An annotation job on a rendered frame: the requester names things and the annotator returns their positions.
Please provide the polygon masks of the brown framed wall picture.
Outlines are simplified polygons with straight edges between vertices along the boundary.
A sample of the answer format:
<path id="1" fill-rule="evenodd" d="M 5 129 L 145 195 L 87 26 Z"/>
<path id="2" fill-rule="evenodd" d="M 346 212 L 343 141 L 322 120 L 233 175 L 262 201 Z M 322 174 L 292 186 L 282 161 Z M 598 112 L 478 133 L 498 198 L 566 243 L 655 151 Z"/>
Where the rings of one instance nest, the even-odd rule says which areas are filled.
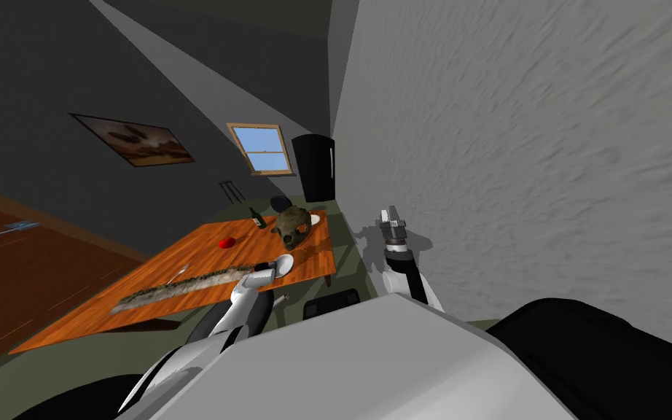
<path id="1" fill-rule="evenodd" d="M 70 114 L 132 167 L 175 166 L 194 158 L 168 128 Z"/>

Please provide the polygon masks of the grey green table runner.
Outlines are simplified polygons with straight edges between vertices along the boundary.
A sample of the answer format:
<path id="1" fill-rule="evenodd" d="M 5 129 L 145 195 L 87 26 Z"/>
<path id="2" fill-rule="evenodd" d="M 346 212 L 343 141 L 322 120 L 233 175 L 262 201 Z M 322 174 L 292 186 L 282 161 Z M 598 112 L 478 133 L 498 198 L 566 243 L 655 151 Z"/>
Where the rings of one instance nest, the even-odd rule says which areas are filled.
<path id="1" fill-rule="evenodd" d="M 254 271 L 255 265 L 234 265 L 219 271 L 209 272 L 200 276 L 190 277 L 181 281 L 173 281 L 159 286 L 146 288 L 120 299 L 110 311 L 117 314 L 132 308 L 146 306 L 194 291 L 208 289 L 218 284 L 237 283 L 245 275 Z"/>

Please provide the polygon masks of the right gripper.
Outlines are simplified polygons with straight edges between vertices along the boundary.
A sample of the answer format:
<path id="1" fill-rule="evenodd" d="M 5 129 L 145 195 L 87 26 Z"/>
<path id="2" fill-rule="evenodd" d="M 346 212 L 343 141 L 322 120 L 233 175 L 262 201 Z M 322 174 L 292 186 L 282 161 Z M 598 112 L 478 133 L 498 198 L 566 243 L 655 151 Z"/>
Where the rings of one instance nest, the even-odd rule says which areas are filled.
<path id="1" fill-rule="evenodd" d="M 390 205 L 389 211 L 388 209 L 380 211 L 380 219 L 376 220 L 376 226 L 380 230 L 404 230 L 406 222 L 403 219 L 399 219 L 396 207 Z"/>

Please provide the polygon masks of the brown lumpy bread loaf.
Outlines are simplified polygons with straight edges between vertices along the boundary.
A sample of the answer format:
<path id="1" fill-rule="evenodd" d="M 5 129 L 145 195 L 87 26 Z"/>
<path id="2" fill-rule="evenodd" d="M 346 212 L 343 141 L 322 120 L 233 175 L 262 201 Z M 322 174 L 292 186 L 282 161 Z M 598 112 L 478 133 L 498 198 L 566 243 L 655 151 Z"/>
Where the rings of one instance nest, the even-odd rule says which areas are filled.
<path id="1" fill-rule="evenodd" d="M 292 251 L 308 237 L 311 228 L 311 214 L 293 205 L 276 217 L 271 233 L 277 233 L 285 250 Z"/>

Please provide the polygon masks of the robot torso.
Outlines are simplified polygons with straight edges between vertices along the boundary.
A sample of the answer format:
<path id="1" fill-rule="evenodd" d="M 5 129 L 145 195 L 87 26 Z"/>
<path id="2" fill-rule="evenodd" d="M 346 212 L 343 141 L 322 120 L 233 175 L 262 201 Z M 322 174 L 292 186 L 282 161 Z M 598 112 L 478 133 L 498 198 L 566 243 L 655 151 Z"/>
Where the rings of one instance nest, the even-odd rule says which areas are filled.
<path id="1" fill-rule="evenodd" d="M 577 420 L 499 340 L 400 294 L 156 362 L 116 420 Z"/>

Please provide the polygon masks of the black fridge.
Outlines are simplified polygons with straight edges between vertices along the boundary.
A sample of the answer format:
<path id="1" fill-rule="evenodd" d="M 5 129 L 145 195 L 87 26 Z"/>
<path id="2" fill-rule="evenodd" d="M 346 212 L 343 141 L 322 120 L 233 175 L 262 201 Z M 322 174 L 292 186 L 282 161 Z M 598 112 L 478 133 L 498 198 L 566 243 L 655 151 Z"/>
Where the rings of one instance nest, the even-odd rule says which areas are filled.
<path id="1" fill-rule="evenodd" d="M 297 170 L 305 200 L 309 203 L 335 199 L 335 141 L 315 133 L 292 139 Z"/>

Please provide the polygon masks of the wood framed window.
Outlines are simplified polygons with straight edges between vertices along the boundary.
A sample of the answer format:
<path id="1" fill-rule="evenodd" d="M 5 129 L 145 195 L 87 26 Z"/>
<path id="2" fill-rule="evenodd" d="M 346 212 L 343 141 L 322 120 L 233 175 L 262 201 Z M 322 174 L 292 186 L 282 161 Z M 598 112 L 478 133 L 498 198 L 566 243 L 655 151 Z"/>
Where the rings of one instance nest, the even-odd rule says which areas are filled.
<path id="1" fill-rule="evenodd" d="M 294 175 L 278 125 L 227 123 L 238 149 L 254 176 Z"/>

